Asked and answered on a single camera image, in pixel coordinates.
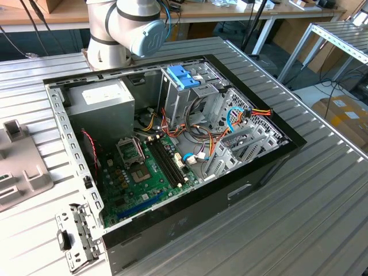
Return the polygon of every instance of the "yellow wire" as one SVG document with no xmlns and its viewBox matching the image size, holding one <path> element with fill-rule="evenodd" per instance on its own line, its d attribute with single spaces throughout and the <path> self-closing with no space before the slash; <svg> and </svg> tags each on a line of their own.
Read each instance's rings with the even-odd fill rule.
<svg viewBox="0 0 368 276">
<path fill-rule="evenodd" d="M 152 117 L 151 117 L 151 122 L 149 123 L 148 127 L 142 129 L 142 131 L 149 131 L 153 125 L 154 125 L 154 118 L 156 117 L 155 114 L 152 114 Z"/>
<path fill-rule="evenodd" d="M 258 112 L 269 112 L 270 110 L 260 110 L 260 109 L 254 109 L 254 108 L 252 108 L 252 110 L 254 110 L 254 111 L 258 111 Z"/>
</svg>

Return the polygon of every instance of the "blue drive bay latch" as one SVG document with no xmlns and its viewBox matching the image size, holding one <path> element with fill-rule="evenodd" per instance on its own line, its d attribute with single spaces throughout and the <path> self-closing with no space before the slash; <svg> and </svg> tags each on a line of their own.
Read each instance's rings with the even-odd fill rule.
<svg viewBox="0 0 368 276">
<path fill-rule="evenodd" d="M 199 86 L 200 82 L 193 79 L 189 71 L 186 71 L 181 65 L 169 66 L 167 72 L 175 79 L 181 88 L 187 89 Z"/>
</svg>

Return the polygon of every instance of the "table leg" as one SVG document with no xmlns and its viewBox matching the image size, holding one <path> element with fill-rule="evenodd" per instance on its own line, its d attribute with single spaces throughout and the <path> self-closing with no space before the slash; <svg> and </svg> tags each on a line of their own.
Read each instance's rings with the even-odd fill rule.
<svg viewBox="0 0 368 276">
<path fill-rule="evenodd" d="M 272 26 L 275 23 L 275 19 L 267 19 L 262 32 L 260 33 L 260 36 L 258 37 L 257 43 L 254 46 L 254 49 L 252 51 L 252 55 L 259 55 L 260 50 L 262 49 L 263 45 L 265 44 L 265 41 L 267 39 L 267 36 L 269 35 Z"/>
<path fill-rule="evenodd" d="M 335 76 L 333 76 L 332 78 L 333 81 L 337 80 L 338 77 L 340 77 L 340 75 L 345 71 L 346 67 L 348 67 L 348 65 L 352 62 L 353 59 L 354 58 L 352 56 L 349 56 L 344 65 L 342 65 L 339 71 L 335 74 Z"/>
<path fill-rule="evenodd" d="M 312 33 L 312 23 L 309 24 L 308 28 L 306 29 L 304 35 L 302 36 L 301 40 L 299 41 L 298 45 L 295 47 L 294 52 L 290 56 L 289 60 L 286 62 L 284 68 L 282 69 L 280 75 L 278 76 L 277 80 L 279 82 L 283 82 L 283 80 L 286 78 L 286 76 L 289 73 L 290 68 L 293 66 L 294 62 L 298 58 L 301 50 L 303 50 L 303 47 L 305 43 L 308 41 Z"/>
<path fill-rule="evenodd" d="M 330 20 L 330 22 L 336 22 L 339 18 L 340 18 L 341 14 L 337 14 L 334 17 L 332 17 L 332 19 Z M 310 51 L 309 55 L 305 58 L 303 65 L 307 65 L 310 60 L 312 60 L 314 58 L 315 55 L 317 55 L 317 52 L 319 51 L 319 48 L 322 45 L 322 42 L 324 41 L 324 38 L 320 37 L 316 44 L 313 46 L 312 50 Z"/>
</svg>

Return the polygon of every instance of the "ram slot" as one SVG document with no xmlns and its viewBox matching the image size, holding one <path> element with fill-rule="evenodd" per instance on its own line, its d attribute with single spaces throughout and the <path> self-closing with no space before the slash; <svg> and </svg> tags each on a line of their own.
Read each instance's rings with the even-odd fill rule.
<svg viewBox="0 0 368 276">
<path fill-rule="evenodd" d="M 157 164 L 163 171 L 172 188 L 176 188 L 178 184 L 184 184 L 184 177 L 174 164 L 174 161 L 168 156 L 164 146 L 160 141 L 147 143 L 149 151 L 151 151 Z"/>
</svg>

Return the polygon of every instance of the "motherboard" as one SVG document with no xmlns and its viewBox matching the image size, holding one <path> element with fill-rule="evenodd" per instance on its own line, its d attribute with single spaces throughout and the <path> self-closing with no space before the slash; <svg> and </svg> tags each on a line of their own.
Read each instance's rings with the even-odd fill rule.
<svg viewBox="0 0 368 276">
<path fill-rule="evenodd" d="M 168 136 L 149 137 L 142 143 L 130 140 L 131 143 L 119 141 L 116 150 L 98 158 L 101 164 L 98 188 L 105 204 L 102 211 L 105 227 L 198 183 L 193 172 L 181 162 Z"/>
</svg>

